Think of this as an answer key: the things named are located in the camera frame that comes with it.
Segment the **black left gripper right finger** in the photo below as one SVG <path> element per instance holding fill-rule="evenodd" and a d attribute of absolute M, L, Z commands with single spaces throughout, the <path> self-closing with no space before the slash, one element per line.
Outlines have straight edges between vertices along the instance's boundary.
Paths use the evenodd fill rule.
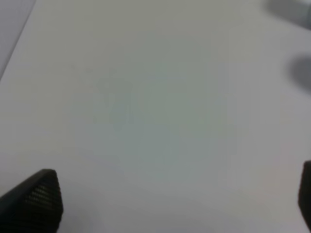
<path fill-rule="evenodd" d="M 311 231 L 311 162 L 306 161 L 303 164 L 303 170 L 300 179 L 298 192 L 298 206 L 301 215 Z"/>

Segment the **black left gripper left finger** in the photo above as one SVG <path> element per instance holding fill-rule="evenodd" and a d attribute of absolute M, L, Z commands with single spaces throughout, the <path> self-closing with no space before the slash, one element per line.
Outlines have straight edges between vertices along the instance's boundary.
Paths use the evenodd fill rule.
<path fill-rule="evenodd" d="M 56 171 L 42 169 L 0 197 L 0 231 L 55 233 L 63 211 Z"/>

